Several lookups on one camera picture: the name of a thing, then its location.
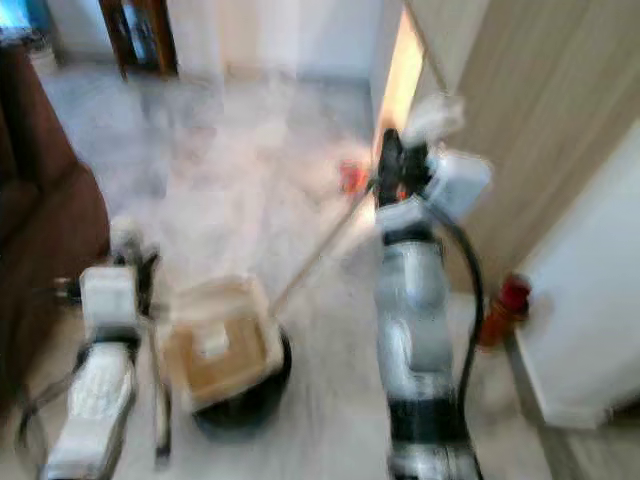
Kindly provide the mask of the beige long-handled dustpan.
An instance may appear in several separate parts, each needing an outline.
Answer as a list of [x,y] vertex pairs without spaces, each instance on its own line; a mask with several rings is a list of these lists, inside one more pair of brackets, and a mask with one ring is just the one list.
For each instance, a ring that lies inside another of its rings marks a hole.
[[[411,106],[401,118],[383,119],[379,125],[381,133],[385,128],[397,128],[408,140],[430,145],[457,131],[463,122],[465,101],[436,93]],[[378,156],[381,133],[375,143]],[[184,410],[195,412],[228,401],[282,367],[283,330],[278,316],[321,257],[332,250],[366,197],[374,195],[376,170],[378,159],[372,164],[367,192],[351,197],[347,211],[273,300],[265,296],[259,280],[244,275],[221,276],[169,294],[166,321],[159,333],[161,366],[166,384]],[[380,207],[379,214],[388,216],[392,232],[430,232],[433,224],[433,215],[421,195]]]

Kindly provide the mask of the small red toy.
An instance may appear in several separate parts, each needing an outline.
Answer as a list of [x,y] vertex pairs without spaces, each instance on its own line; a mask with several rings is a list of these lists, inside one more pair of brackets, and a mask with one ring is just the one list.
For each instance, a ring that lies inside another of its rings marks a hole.
[[340,161],[340,192],[348,197],[362,195],[369,191],[372,166],[369,161],[347,159]]

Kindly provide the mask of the dark brown sofa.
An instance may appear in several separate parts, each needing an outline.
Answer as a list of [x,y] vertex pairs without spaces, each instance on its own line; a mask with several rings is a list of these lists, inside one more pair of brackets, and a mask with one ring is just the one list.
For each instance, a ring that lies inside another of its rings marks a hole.
[[0,108],[1,393],[12,404],[56,319],[49,289],[105,255],[108,210],[18,42],[0,47]]

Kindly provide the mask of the black round rubbish bin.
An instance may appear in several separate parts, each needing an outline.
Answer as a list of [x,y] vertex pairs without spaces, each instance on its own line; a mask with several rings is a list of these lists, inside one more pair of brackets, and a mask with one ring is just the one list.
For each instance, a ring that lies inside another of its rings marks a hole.
[[239,396],[192,413],[196,428],[211,442],[247,442],[273,420],[291,379],[291,339],[282,332],[283,364]]

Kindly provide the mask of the red and orange bottle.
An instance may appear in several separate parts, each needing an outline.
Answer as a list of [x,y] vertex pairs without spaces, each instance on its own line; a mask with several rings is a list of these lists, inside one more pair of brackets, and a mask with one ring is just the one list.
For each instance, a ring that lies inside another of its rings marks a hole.
[[486,310],[477,335],[477,348],[503,346],[506,338],[515,333],[529,316],[531,292],[532,285],[524,274],[511,273],[504,278]]

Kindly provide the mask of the light wood wardrobe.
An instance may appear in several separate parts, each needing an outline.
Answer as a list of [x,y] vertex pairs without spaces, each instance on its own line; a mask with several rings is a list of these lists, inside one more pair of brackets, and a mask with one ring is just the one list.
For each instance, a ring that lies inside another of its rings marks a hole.
[[640,0],[378,0],[374,128],[444,91],[493,168],[463,220],[488,288],[520,269],[640,118]]

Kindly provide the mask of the dark wooden cabinet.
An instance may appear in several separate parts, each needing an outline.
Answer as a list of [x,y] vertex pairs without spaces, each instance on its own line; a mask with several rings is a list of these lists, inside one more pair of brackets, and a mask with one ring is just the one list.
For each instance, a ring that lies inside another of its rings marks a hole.
[[177,78],[177,46],[166,0],[99,0],[120,77]]

